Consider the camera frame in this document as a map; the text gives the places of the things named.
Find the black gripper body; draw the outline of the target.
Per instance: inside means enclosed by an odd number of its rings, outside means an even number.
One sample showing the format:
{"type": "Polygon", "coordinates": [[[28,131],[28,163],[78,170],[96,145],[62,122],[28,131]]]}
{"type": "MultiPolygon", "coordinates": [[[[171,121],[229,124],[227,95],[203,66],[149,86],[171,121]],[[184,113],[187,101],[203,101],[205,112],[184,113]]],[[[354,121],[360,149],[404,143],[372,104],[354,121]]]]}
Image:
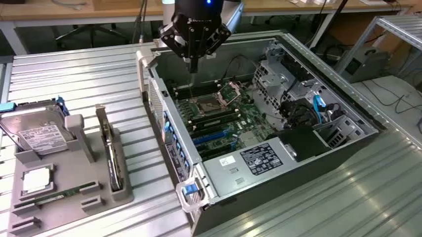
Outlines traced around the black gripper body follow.
{"type": "Polygon", "coordinates": [[[189,54],[196,56],[204,28],[211,33],[221,24],[221,0],[177,0],[172,24],[183,38],[189,42],[189,54]]]}

